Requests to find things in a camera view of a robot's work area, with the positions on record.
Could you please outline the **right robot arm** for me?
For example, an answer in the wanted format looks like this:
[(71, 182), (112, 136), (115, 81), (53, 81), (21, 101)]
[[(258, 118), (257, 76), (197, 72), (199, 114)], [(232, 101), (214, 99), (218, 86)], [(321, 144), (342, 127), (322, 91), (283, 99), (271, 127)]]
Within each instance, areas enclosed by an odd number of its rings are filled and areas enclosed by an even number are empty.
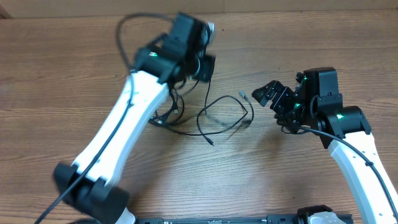
[(358, 106), (344, 106), (333, 67), (296, 74), (294, 89), (273, 80), (252, 97), (270, 104), (287, 134), (313, 133), (341, 169), (364, 223), (397, 223), (397, 192), (377, 153), (372, 128)]

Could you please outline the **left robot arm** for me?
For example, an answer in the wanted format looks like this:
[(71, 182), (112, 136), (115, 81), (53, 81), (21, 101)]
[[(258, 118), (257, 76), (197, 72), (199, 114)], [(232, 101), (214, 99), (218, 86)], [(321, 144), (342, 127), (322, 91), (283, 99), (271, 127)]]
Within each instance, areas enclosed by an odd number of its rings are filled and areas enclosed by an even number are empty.
[(90, 223), (134, 223), (129, 194), (118, 187), (125, 163), (155, 110), (178, 82), (207, 82), (215, 57), (206, 53), (215, 26), (179, 13), (168, 33), (140, 48), (134, 59), (121, 57), (128, 69), (124, 88), (87, 147), (71, 164), (59, 163), (53, 179), (60, 200), (89, 216)]

